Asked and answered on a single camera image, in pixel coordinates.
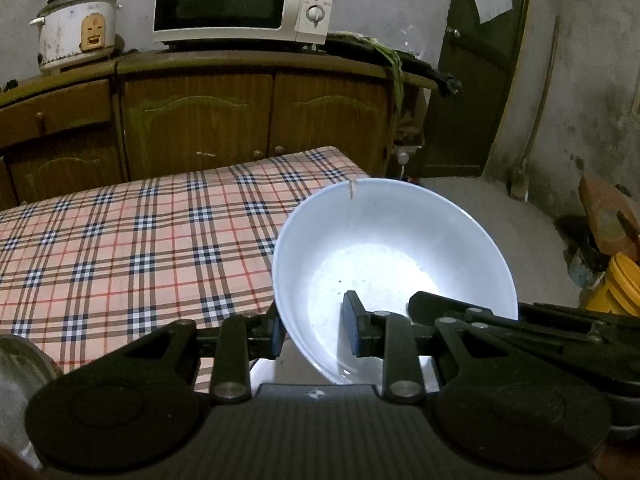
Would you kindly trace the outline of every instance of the rice cooker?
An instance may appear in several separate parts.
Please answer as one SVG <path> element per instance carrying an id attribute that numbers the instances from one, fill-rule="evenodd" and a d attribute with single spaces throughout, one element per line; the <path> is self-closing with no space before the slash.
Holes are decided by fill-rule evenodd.
<path id="1" fill-rule="evenodd" d="M 38 27 L 44 73 L 107 57 L 115 45 L 118 0 L 47 0 Z"/>

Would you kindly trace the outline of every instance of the plaid tablecloth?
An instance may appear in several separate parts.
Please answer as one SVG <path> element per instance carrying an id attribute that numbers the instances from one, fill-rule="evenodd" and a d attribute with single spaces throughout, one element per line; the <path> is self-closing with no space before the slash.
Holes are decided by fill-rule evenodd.
<path id="1" fill-rule="evenodd" d="M 1 212 L 0 333 L 30 339 L 68 372 L 181 317 L 205 327 L 264 312 L 287 215 L 359 176 L 321 148 Z"/>

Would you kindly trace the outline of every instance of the metal rivet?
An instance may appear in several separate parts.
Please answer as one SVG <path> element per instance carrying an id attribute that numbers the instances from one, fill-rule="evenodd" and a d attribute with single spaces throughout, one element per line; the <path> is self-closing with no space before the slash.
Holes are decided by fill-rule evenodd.
<path id="1" fill-rule="evenodd" d="M 216 384 L 213 387 L 213 394 L 220 399 L 237 399 L 246 393 L 244 384 L 227 381 L 226 383 Z"/>
<path id="2" fill-rule="evenodd" d="M 422 386 L 415 381 L 396 381 L 389 389 L 396 397 L 409 399 L 422 392 Z"/>
<path id="3" fill-rule="evenodd" d="M 324 391 L 318 390 L 317 388 L 315 390 L 311 390 L 308 394 L 306 394 L 307 397 L 311 397 L 314 400 L 322 399 L 325 395 L 326 393 L 324 393 Z"/>

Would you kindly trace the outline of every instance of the cabinet drawer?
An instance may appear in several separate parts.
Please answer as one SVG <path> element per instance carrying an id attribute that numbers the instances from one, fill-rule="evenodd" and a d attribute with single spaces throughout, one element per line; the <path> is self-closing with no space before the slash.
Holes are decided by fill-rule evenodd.
<path id="1" fill-rule="evenodd" d="M 61 88 L 0 109 L 0 148 L 111 119 L 109 81 Z"/>

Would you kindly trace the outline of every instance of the white bowl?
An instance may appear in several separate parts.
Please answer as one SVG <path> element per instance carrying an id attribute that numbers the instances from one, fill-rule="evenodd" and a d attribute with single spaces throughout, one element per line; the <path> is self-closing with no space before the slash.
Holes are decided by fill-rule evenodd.
<path id="1" fill-rule="evenodd" d="M 280 231 L 272 275 L 287 332 L 336 384 L 382 383 L 381 359 L 351 354 L 340 322 L 347 290 L 370 312 L 406 316 L 424 290 L 518 313 L 511 273 L 485 230 L 449 200 L 397 180 L 341 182 L 308 197 Z"/>

